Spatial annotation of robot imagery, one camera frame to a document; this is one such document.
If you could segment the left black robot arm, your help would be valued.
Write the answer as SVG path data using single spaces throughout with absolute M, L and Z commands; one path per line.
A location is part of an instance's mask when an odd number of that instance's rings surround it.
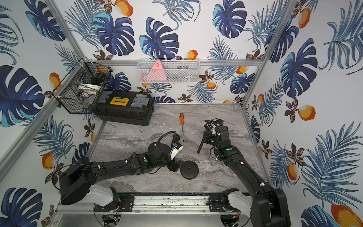
M 179 142 L 171 146 L 152 143 L 146 153 L 132 153 L 127 159 L 109 162 L 91 162 L 82 158 L 80 163 L 72 164 L 59 178 L 60 201 L 62 205 L 73 205 L 84 201 L 100 207 L 115 208 L 120 199 L 114 188 L 101 187 L 98 182 L 121 176 L 137 176 L 152 173 L 154 169 L 167 166 L 171 171 L 178 170 L 179 162 L 175 156 L 183 149 Z

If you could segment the black round base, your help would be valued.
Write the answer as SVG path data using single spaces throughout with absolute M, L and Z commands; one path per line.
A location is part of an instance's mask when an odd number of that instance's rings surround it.
M 180 168 L 180 173 L 187 180 L 195 179 L 199 174 L 199 167 L 193 161 L 186 161 Z

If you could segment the black stand pole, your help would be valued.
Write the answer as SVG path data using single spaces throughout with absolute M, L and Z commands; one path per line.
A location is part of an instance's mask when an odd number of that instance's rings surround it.
M 203 144 L 205 143 L 206 138 L 207 138 L 207 133 L 206 133 L 206 132 L 204 132 L 204 133 L 203 133 L 203 138 L 202 138 L 201 143 L 200 143 L 200 145 L 199 145 L 199 147 L 198 147 L 198 150 L 197 150 L 197 153 L 198 153 L 198 154 L 201 152 L 201 149 L 202 149 L 202 147 L 203 147 Z

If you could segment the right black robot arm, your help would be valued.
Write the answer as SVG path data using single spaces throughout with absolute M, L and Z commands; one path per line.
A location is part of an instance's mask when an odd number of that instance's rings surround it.
M 291 220 L 283 190 L 273 188 L 253 170 L 241 151 L 231 144 L 223 120 L 206 120 L 204 127 L 201 144 L 211 145 L 215 159 L 229 167 L 248 190 L 248 195 L 239 190 L 228 191 L 227 205 L 248 216 L 254 227 L 289 227 Z

